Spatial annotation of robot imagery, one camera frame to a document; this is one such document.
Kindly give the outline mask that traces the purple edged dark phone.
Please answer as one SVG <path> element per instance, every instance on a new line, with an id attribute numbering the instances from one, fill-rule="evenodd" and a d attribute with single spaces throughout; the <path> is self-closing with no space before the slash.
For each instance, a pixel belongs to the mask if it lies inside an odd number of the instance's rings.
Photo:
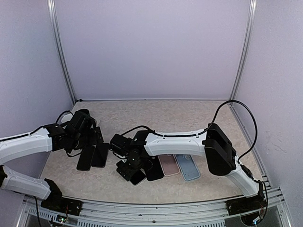
<path id="1" fill-rule="evenodd" d="M 108 150 L 108 143 L 98 143 L 94 151 L 91 166 L 96 168 L 104 168 L 107 162 Z"/>

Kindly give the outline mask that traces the light blue phone case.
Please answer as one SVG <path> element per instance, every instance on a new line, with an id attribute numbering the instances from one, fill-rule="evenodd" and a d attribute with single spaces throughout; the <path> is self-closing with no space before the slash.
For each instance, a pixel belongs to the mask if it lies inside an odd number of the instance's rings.
<path id="1" fill-rule="evenodd" d="M 175 155 L 175 158 L 185 181 L 192 181 L 200 177 L 200 172 L 191 155 Z"/>

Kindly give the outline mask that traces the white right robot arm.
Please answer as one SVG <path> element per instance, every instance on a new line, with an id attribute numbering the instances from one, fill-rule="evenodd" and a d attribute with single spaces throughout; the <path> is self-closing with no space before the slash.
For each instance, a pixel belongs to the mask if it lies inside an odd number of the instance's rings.
<path id="1" fill-rule="evenodd" d="M 139 170 L 147 175 L 158 172 L 160 167 L 155 159 L 159 155 L 200 156 L 206 158 L 211 174 L 227 177 L 241 190 L 245 209 L 254 209 L 264 198 L 263 183 L 254 179 L 232 142 L 215 123 L 208 124 L 202 132 L 157 133 L 145 127 L 134 138 L 115 134 L 109 149 L 121 158 L 117 171 L 127 181 Z"/>

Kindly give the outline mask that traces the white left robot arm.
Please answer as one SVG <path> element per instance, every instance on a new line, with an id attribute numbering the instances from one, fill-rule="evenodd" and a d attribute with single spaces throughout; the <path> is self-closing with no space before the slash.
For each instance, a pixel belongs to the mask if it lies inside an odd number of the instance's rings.
<path id="1" fill-rule="evenodd" d="M 68 113 L 68 119 L 38 127 L 32 132 L 0 140 L 0 188 L 27 194 L 47 201 L 56 210 L 66 206 L 66 199 L 50 179 L 38 179 L 16 172 L 5 164 L 11 160 L 37 153 L 65 150 L 85 152 L 102 143 L 103 136 L 89 110 Z"/>

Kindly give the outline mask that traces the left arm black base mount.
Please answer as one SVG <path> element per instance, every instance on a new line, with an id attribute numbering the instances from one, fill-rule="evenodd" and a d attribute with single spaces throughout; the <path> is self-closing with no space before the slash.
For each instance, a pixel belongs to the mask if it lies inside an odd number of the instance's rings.
<path id="1" fill-rule="evenodd" d="M 51 192 L 45 200 L 41 201 L 41 207 L 67 215 L 79 216 L 83 202 L 63 197 L 61 190 L 54 181 L 47 178 L 45 178 L 45 181 Z"/>

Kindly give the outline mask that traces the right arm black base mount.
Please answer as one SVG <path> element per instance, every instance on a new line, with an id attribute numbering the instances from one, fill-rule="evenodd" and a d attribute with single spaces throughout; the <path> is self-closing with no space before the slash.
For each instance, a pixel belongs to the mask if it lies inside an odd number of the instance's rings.
<path id="1" fill-rule="evenodd" d="M 231 199 L 226 202 L 226 207 L 229 215 L 241 214 L 253 210 L 265 208 L 268 205 L 267 191 L 264 188 L 263 181 L 255 181 L 258 183 L 257 195 L 252 197 L 242 197 Z"/>

